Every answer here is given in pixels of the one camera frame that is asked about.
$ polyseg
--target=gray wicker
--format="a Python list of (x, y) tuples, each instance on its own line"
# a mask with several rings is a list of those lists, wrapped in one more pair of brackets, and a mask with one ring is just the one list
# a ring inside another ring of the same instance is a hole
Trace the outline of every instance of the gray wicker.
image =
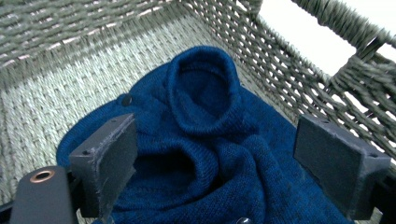
[(396, 158), (396, 64), (376, 52), (396, 38), (337, 1), (293, 2), (356, 48), (335, 76), (258, 16), (260, 0), (0, 2), (0, 203), (23, 175), (55, 163), (78, 119), (202, 44), (227, 50), (243, 85), (293, 124), (326, 117)]

